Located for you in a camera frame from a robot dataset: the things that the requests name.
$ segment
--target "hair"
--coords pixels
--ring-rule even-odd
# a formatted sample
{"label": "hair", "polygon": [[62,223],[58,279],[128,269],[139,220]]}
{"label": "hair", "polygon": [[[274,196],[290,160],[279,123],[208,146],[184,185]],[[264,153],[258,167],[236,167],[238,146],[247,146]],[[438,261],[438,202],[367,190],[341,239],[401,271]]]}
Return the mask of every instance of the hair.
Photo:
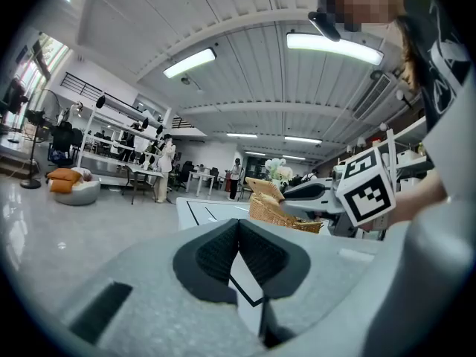
{"label": "hair", "polygon": [[419,88],[417,77],[417,56],[411,46],[410,35],[405,24],[401,20],[395,20],[396,27],[402,34],[402,79],[410,86],[412,92]]}

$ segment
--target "person's arm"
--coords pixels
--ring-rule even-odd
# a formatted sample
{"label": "person's arm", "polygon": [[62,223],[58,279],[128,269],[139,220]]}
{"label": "person's arm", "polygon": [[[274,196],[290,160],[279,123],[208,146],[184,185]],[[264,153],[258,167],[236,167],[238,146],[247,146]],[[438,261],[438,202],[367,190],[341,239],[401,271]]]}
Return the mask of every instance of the person's arm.
{"label": "person's arm", "polygon": [[412,190],[395,195],[396,207],[390,212],[390,223],[411,221],[422,209],[446,199],[446,191],[436,170],[428,175]]}

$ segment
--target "white flowers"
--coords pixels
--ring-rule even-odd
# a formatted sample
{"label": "white flowers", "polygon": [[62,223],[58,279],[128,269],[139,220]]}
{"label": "white flowers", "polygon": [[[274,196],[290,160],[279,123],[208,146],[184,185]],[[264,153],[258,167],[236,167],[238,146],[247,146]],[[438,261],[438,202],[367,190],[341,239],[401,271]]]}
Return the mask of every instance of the white flowers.
{"label": "white flowers", "polygon": [[292,179],[292,169],[283,167],[286,163],[284,158],[273,158],[266,160],[265,168],[269,171],[269,177],[274,180],[289,181]]}

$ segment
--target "wicker basket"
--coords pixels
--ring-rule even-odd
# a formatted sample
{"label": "wicker basket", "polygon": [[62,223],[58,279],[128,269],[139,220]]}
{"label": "wicker basket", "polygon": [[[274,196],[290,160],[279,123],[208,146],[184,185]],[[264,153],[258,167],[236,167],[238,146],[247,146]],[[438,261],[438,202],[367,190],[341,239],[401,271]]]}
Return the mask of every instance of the wicker basket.
{"label": "wicker basket", "polygon": [[295,216],[284,213],[279,205],[279,201],[284,199],[276,185],[269,181],[246,178],[246,182],[255,192],[250,199],[250,217],[259,219],[273,225],[286,226],[310,233],[319,233],[322,222],[304,222]]}

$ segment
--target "orange pillow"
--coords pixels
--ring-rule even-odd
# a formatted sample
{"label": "orange pillow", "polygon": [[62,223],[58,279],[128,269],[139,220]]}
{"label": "orange pillow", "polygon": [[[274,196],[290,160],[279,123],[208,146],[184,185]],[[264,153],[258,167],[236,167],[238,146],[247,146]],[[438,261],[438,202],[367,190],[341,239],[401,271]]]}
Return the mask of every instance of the orange pillow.
{"label": "orange pillow", "polygon": [[70,170],[68,168],[58,168],[57,170],[50,172],[47,177],[52,180],[71,181],[74,184],[76,181],[81,179],[81,173],[76,172],[75,170]]}
{"label": "orange pillow", "polygon": [[51,192],[55,193],[71,193],[73,183],[67,180],[53,180],[51,182]]}

